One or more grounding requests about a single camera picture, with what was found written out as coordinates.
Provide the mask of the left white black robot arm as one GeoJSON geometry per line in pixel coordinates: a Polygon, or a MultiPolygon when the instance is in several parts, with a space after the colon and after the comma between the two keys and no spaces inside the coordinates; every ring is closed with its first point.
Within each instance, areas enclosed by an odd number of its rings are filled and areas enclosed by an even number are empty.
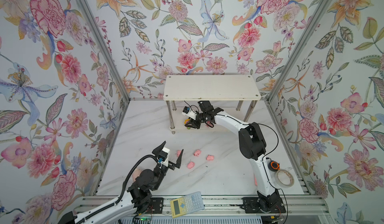
{"type": "Polygon", "coordinates": [[[60,224],[112,224],[121,218],[134,214],[139,216],[149,207],[152,191],[156,191],[168,170],[179,169],[182,164],[184,151],[175,163],[169,160],[170,150],[165,147],[166,142],[153,149],[152,153],[140,158],[129,171],[123,184],[120,195],[116,198],[84,213],[74,215],[69,212],[61,217],[60,224]],[[146,169],[133,181],[131,186],[128,182],[137,167],[145,160],[155,162],[154,169],[146,169]]]}

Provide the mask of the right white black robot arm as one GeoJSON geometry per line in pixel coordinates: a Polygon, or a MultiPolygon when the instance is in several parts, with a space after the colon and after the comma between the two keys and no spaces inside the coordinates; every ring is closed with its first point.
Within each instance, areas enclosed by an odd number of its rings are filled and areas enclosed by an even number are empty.
{"type": "Polygon", "coordinates": [[[198,102],[200,110],[184,107],[183,115],[188,117],[185,127],[199,129],[202,124],[210,128],[222,126],[238,135],[239,149],[243,157],[251,163],[258,183],[257,196],[242,198],[242,208],[247,214],[285,214],[288,212],[286,197],[281,197],[280,189],[273,183],[272,172],[268,169],[267,143],[258,123],[241,121],[222,108],[215,108],[209,101],[198,102]]]}

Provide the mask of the white two-tier shelf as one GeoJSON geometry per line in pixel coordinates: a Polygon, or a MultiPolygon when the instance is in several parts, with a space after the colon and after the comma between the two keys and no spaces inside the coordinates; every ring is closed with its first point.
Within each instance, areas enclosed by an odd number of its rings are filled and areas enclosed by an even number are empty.
{"type": "Polygon", "coordinates": [[[189,131],[184,126],[187,117],[182,114],[182,108],[177,108],[176,102],[237,102],[236,108],[225,108],[236,118],[240,117],[243,103],[250,102],[244,116],[244,121],[248,121],[262,96],[251,75],[172,75],[166,78],[163,99],[169,112],[170,131],[174,135],[177,132],[189,131]]]}

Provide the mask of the pink ceramic jar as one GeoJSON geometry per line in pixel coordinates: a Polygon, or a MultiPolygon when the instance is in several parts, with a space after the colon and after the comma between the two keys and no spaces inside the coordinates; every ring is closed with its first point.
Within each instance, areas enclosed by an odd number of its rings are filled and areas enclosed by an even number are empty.
{"type": "Polygon", "coordinates": [[[132,180],[133,180],[133,182],[136,181],[136,179],[140,176],[140,174],[141,174],[142,171],[143,171],[143,170],[140,169],[140,168],[136,168],[136,169],[134,170],[134,172],[133,172],[133,174],[132,174],[132,180]]]}

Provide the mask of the yellow blue calculator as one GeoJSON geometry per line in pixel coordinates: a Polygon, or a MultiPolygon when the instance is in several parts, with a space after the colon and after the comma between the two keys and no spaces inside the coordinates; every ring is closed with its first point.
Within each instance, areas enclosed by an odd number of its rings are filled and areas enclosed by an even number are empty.
{"type": "Polygon", "coordinates": [[[172,218],[192,214],[205,209],[201,192],[195,192],[170,201],[172,218]]]}

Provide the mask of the black orange tape measure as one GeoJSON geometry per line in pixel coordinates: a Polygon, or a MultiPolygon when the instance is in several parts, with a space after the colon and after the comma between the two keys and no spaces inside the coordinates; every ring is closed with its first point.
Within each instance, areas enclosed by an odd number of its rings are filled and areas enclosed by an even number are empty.
{"type": "Polygon", "coordinates": [[[280,170],[280,164],[275,162],[275,161],[269,161],[268,163],[268,169],[271,171],[271,172],[277,172],[280,170]]]}

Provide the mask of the clear tape roll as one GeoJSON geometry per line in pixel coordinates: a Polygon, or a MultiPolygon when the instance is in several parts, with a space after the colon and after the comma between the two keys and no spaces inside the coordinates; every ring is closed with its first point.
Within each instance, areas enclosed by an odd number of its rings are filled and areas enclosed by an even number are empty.
{"type": "Polygon", "coordinates": [[[278,170],[275,173],[275,180],[283,188],[290,188],[295,184],[294,176],[287,170],[278,170]]]}

